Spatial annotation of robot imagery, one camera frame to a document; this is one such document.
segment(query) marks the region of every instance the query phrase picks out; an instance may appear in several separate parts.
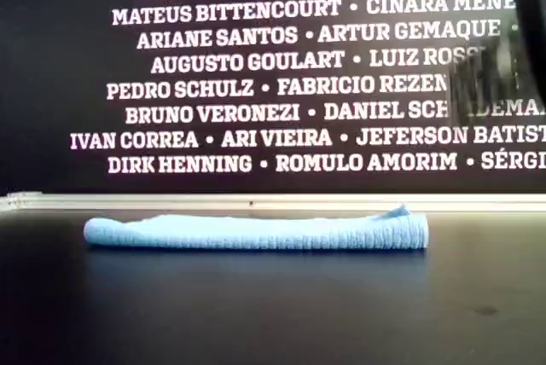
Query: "metal strip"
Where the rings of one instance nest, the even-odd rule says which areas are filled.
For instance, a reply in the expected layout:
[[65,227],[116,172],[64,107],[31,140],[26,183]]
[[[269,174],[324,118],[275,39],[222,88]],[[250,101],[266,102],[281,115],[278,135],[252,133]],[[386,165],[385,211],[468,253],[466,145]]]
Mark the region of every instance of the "metal strip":
[[546,211],[546,194],[12,194],[18,209]]

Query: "folded cloth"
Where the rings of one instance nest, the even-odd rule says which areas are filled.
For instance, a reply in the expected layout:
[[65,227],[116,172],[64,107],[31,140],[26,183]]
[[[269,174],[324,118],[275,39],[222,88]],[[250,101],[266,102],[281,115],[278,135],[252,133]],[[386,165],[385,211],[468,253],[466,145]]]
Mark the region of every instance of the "folded cloth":
[[84,228],[90,244],[120,247],[238,250],[423,249],[425,215],[404,206],[358,218],[259,219],[164,215],[122,223],[92,218]]

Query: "black background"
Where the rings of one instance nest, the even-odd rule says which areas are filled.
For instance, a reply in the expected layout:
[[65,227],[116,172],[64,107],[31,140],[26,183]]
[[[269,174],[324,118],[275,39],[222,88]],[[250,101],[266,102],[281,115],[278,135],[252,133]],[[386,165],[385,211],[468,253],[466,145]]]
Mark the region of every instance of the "black background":
[[[240,0],[170,0],[167,3],[228,3]],[[349,3],[359,3],[357,12],[348,9]],[[315,153],[372,153],[370,148],[352,146],[350,142],[336,141],[340,133],[356,136],[364,126],[395,125],[446,125],[446,119],[415,121],[405,119],[396,123],[386,121],[344,121],[329,123],[320,120],[322,102],[344,99],[358,100],[400,100],[441,99],[441,96],[427,94],[376,94],[367,96],[344,97],[332,96],[276,96],[274,88],[268,95],[256,89],[255,97],[243,101],[222,99],[143,102],[143,105],[177,104],[230,104],[230,103],[267,103],[273,101],[301,103],[304,120],[297,126],[252,125],[252,124],[215,124],[191,125],[198,139],[212,134],[216,143],[204,145],[180,153],[162,152],[161,154],[251,154],[254,157],[254,172],[247,174],[178,174],[178,175],[108,175],[107,156],[115,153],[104,151],[71,151],[69,134],[71,132],[108,132],[135,130],[134,126],[124,125],[125,105],[130,101],[107,101],[106,83],[134,82],[148,80],[178,80],[199,78],[199,74],[189,76],[179,74],[175,77],[150,75],[153,57],[156,55],[198,54],[202,49],[137,51],[138,34],[144,31],[160,31],[160,26],[122,26],[111,27],[111,9],[157,6],[161,2],[134,0],[1,0],[0,3],[0,60],[2,78],[0,83],[0,189],[4,192],[40,190],[47,193],[456,193],[456,192],[498,192],[521,193],[542,192],[545,181],[544,171],[482,171],[479,162],[472,168],[459,161],[458,171],[444,172],[376,172],[360,173],[275,173],[273,159],[275,154],[309,153],[309,148],[268,149],[221,149],[219,141],[227,129],[289,129],[327,127],[334,139],[333,148],[315,148]],[[297,21],[225,21],[213,23],[192,23],[184,28],[219,28],[230,26],[286,26],[297,25],[315,33],[322,24],[396,22],[410,20],[461,20],[503,17],[506,12],[449,12],[437,14],[368,15],[365,13],[365,0],[343,0],[342,14],[328,19],[302,19]],[[223,75],[224,78],[255,78],[260,81],[269,79],[274,85],[278,77],[328,76],[328,75],[378,75],[382,73],[404,73],[405,68],[369,70],[365,66],[367,51],[370,48],[404,48],[406,46],[455,46],[464,40],[427,40],[427,41],[383,41],[375,43],[333,43],[316,44],[301,39],[295,45],[276,47],[255,47],[253,49],[224,48],[218,53],[236,51],[265,52],[268,50],[330,50],[346,51],[345,67],[342,70],[302,72],[246,72],[236,76]],[[360,51],[362,64],[353,64],[351,56]],[[410,68],[410,72],[439,72],[443,68]],[[315,108],[317,116],[305,119],[307,109]],[[465,155],[479,158],[482,150],[498,150],[506,145],[476,145],[436,148],[390,148],[376,147],[375,150],[406,151],[450,151],[457,150],[460,159]],[[518,150],[533,150],[537,145],[518,145]],[[259,161],[267,159],[269,170],[259,168]]]

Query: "blue towel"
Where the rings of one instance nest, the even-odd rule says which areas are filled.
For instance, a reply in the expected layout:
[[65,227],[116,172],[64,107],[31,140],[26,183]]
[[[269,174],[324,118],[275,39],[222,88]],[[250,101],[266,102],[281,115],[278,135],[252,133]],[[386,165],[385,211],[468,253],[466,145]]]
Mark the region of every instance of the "blue towel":
[[121,223],[92,218],[90,244],[121,247],[231,250],[389,250],[428,245],[425,215],[404,206],[357,218],[258,219],[164,215]]

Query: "blurry object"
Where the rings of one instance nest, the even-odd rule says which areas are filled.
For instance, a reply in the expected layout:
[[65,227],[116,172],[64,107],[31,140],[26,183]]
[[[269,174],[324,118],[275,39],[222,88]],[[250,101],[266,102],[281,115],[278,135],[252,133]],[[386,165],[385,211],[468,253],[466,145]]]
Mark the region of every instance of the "blurry object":
[[537,93],[546,101],[546,0],[515,0],[520,35],[528,53],[529,66],[536,80]]
[[499,37],[470,42],[477,50],[449,68],[450,120],[453,125],[473,125],[491,106],[506,100],[536,98],[526,47],[514,14],[505,20]]

